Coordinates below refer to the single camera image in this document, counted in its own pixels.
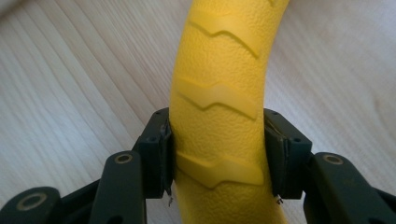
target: wood grain surface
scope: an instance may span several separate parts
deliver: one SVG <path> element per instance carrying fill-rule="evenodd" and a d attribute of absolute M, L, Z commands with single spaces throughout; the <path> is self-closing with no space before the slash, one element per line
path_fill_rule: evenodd
<path fill-rule="evenodd" d="M 0 19 L 0 206 L 33 187 L 62 196 L 100 178 L 167 107 L 190 0 L 26 0 Z M 396 194 L 396 2 L 292 0 L 265 107 Z M 148 223 L 180 223 L 148 201 Z M 305 223 L 302 200 L 282 205 Z"/>

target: yellow rubber toy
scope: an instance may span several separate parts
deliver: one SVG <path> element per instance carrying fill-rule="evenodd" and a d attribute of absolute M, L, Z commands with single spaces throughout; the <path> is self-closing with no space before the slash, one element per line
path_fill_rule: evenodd
<path fill-rule="evenodd" d="M 194 0 L 170 99 L 184 223 L 285 223 L 263 142 L 264 74 L 288 0 Z"/>

